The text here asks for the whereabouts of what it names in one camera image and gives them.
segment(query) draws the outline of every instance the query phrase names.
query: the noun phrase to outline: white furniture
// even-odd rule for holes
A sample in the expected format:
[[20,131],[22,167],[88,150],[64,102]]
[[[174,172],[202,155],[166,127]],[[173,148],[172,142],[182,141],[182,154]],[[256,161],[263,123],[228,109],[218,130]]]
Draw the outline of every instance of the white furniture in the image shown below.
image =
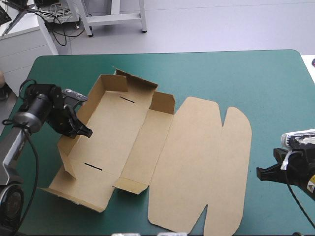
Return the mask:
[[88,36],[92,37],[93,26],[106,26],[124,23],[142,23],[142,32],[147,32],[144,0],[139,0],[140,13],[120,14],[120,0],[112,0],[111,13],[105,16],[89,16],[84,0],[76,0],[82,23]]
[[[18,11],[9,7],[13,20]],[[0,35],[10,22],[0,26]],[[35,59],[43,55],[57,55],[56,46],[43,20],[33,13],[26,14],[5,36],[0,37],[0,70],[7,84],[18,95],[20,84],[27,78]]]
[[71,11],[71,17],[69,19],[67,19],[66,22],[78,22],[80,19],[80,15],[79,13],[76,11],[74,5],[73,5],[73,1],[72,0],[66,0],[66,1],[62,1],[60,0],[61,3],[66,2],[66,4],[68,5],[70,11]]

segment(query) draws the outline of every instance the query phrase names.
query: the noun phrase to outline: cardboard box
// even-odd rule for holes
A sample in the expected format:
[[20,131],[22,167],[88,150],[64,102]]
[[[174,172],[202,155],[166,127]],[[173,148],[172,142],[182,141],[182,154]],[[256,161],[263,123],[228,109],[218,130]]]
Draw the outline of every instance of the cardboard box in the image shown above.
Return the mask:
[[63,166],[43,190],[98,212],[106,209],[114,186],[144,191],[175,106],[173,95],[157,92],[157,87],[118,69],[115,75],[100,75],[77,113],[93,135],[60,138]]
[[45,191],[98,212],[114,187],[139,194],[149,185],[151,223],[189,233],[207,208],[204,235],[230,236],[243,216],[252,130],[229,107],[188,97],[174,114],[173,95],[116,70],[101,75],[78,118],[90,139],[62,136],[63,166]]

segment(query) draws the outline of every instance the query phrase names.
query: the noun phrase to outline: cardboard panel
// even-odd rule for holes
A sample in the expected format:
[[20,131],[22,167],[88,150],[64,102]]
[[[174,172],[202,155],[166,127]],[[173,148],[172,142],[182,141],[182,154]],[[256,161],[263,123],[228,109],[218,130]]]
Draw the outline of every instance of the cardboard panel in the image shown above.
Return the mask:
[[149,185],[172,118],[168,113],[148,111],[121,177]]
[[238,109],[228,109],[222,128],[216,103],[187,98],[150,184],[149,221],[190,232],[208,205],[204,235],[233,235],[243,215],[251,135]]
[[174,96],[162,92],[154,92],[152,97],[151,110],[174,114],[175,99]]
[[68,156],[63,152],[62,149],[58,148],[59,150],[59,153],[60,153],[60,157],[63,161],[63,167],[64,167],[64,170],[67,171],[70,175],[72,175],[72,177],[75,178],[75,173],[74,173],[74,170],[72,168],[72,165],[71,165],[71,161],[70,159],[68,158]]
[[58,192],[58,196],[77,204],[83,204],[99,212],[103,211],[114,191],[112,185],[117,177],[83,163],[71,162],[76,179],[64,168],[60,168],[49,190]]
[[101,98],[105,93],[105,89],[103,86],[103,81],[101,76],[97,79],[93,88],[89,92],[88,100],[85,102],[83,106],[77,112],[77,117],[84,123],[85,125],[88,123],[91,115],[93,114],[94,110],[97,108]]
[[140,194],[148,187],[147,184],[139,183],[122,177],[119,178],[113,186],[134,194]]
[[208,200],[204,235],[231,236],[238,229],[244,209],[252,129],[237,108],[227,109],[220,152],[212,173],[215,179]]
[[128,92],[126,76],[119,75],[100,75],[106,91]]
[[120,94],[106,92],[88,122],[93,135],[81,136],[69,158],[119,178],[147,111],[148,107],[122,99]]
[[153,83],[151,81],[148,81],[148,80],[144,80],[138,76],[135,76],[135,75],[131,75],[129,73],[126,73],[118,68],[115,68],[116,71],[115,71],[115,74],[116,75],[124,75],[124,76],[127,76],[128,78],[128,83],[130,83],[131,81],[134,81],[136,83],[141,83],[141,84],[144,84],[145,86],[149,86],[149,87],[152,87],[152,88],[157,88],[158,85],[156,83]]
[[151,223],[191,231],[213,191],[201,188],[211,180],[210,157],[219,151],[221,127],[217,103],[189,97],[181,105],[150,184]]
[[[173,119],[174,108],[173,95],[154,92],[150,110],[115,187],[139,194],[149,186]],[[127,182],[132,180],[135,183],[128,186]]]

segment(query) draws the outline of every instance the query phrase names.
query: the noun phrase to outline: white floor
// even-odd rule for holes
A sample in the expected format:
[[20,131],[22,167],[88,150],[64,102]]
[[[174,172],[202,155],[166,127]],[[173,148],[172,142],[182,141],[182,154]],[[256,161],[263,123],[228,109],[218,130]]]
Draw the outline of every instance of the white floor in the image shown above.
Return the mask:
[[[105,14],[108,0],[86,0],[92,15]],[[148,32],[141,25],[93,27],[58,46],[61,55],[295,49],[315,55],[315,0],[146,0]],[[122,0],[121,12],[138,11]],[[75,35],[81,29],[69,29]],[[311,74],[313,56],[305,59]]]

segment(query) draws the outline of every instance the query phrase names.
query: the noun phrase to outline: green table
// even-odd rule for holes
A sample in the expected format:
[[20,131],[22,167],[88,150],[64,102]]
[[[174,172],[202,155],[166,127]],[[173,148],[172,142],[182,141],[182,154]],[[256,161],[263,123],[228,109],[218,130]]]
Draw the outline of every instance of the green table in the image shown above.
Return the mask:
[[[176,109],[187,96],[196,96],[218,102],[222,119],[229,106],[238,107],[249,118],[251,159],[244,216],[236,235],[314,233],[284,184],[261,182],[256,177],[256,167],[276,163],[273,148],[280,146],[281,134],[315,126],[314,83],[298,52],[48,56],[36,60],[29,78],[87,94],[99,74],[112,74],[113,66],[159,84],[160,91],[174,94]],[[61,166],[56,147],[59,137],[48,125],[32,136],[40,155],[41,187],[49,185]],[[30,147],[25,148],[18,170],[29,196],[34,177]],[[299,189],[294,190],[315,219],[315,203]],[[148,195],[148,190],[139,196],[115,190],[106,211],[97,213],[37,190],[21,231],[49,235],[155,235],[165,230],[147,219]],[[205,211],[192,231],[194,235],[202,234],[204,218]]]

